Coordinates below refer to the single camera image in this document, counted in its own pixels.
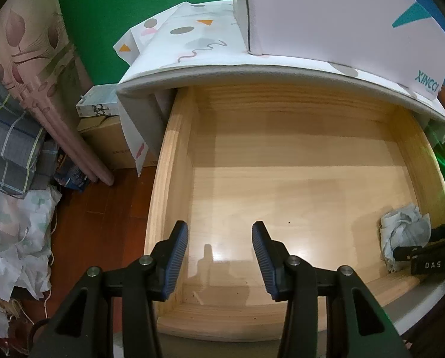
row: plaid fabric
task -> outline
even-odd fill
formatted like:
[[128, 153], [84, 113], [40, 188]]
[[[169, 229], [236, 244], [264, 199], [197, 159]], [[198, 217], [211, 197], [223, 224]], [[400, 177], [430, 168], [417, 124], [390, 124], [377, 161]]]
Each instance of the plaid fabric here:
[[58, 147], [0, 83], [0, 190], [24, 197], [45, 189], [55, 172]]

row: white cable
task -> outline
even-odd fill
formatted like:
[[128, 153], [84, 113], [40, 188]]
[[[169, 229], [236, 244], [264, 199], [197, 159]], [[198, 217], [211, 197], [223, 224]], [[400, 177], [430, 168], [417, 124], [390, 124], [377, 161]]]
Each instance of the white cable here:
[[57, 210], [55, 209], [54, 211], [55, 214], [55, 224], [54, 224], [54, 228], [52, 229], [52, 231], [50, 232], [50, 235], [55, 233], [55, 230], [57, 230], [57, 222], [58, 222], [58, 216], [57, 216]]
[[[50, 235], [54, 234], [55, 230], [57, 230], [57, 222], [58, 222], [57, 210], [54, 211], [54, 214], [55, 214], [55, 224], [54, 224], [54, 228], [50, 232]], [[54, 256], [54, 252], [51, 250], [50, 250], [50, 255], [52, 256], [52, 262], [50, 263], [50, 266], [52, 266], [52, 265], [54, 265], [54, 262], [55, 262], [55, 256]], [[44, 310], [45, 310], [45, 318], [46, 319], [48, 319], [47, 301], [48, 301], [48, 299], [50, 299], [51, 296], [52, 296], [52, 289], [50, 288], [48, 296], [44, 300]]]
[[47, 298], [44, 300], [44, 310], [45, 310], [45, 318], [48, 319], [48, 314], [47, 314], [47, 300], [50, 299], [50, 296], [52, 296], [52, 289], [50, 288], [50, 291], [48, 293]]
[[32, 324], [35, 324], [35, 323], [32, 321], [32, 319], [29, 318], [29, 316], [25, 313], [24, 309], [22, 308], [22, 306], [21, 306], [21, 304], [19, 303], [18, 300], [16, 300], [16, 299], [12, 299], [12, 300], [11, 300], [11, 303], [12, 303], [12, 305], [14, 305], [15, 303], [17, 303], [17, 305], [19, 306], [19, 308], [20, 308], [20, 310], [22, 311], [22, 313], [25, 315], [25, 317], [26, 317], [27, 319], [29, 319], [29, 322], [32, 323]]

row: wooden floor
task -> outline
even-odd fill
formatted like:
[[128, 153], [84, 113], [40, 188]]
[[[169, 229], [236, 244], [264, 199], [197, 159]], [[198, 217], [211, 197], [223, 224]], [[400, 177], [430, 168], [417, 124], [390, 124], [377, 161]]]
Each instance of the wooden floor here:
[[[156, 167], [114, 173], [112, 187], [90, 184], [84, 192], [65, 189], [57, 206], [58, 225], [52, 234], [51, 317], [74, 284], [92, 265], [104, 271], [128, 265], [143, 254], [149, 202]], [[43, 301], [24, 301], [33, 321], [43, 319]], [[121, 299], [115, 302], [114, 332], [121, 331]]]

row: curtain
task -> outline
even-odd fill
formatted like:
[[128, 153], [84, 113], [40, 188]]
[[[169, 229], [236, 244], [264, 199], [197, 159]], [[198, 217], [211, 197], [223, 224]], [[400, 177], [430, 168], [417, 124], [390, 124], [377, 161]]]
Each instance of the curtain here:
[[58, 0], [7, 0], [0, 10], [0, 82], [92, 181], [113, 174], [76, 130], [92, 83], [69, 41]]

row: white box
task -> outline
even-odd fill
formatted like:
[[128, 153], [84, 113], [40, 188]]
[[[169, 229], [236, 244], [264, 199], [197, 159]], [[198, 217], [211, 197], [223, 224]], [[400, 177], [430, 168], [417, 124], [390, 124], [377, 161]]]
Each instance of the white box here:
[[251, 54], [367, 71], [430, 100], [445, 79], [445, 32], [416, 0], [234, 0]]
[[93, 86], [75, 107], [80, 118], [119, 115], [117, 84]]

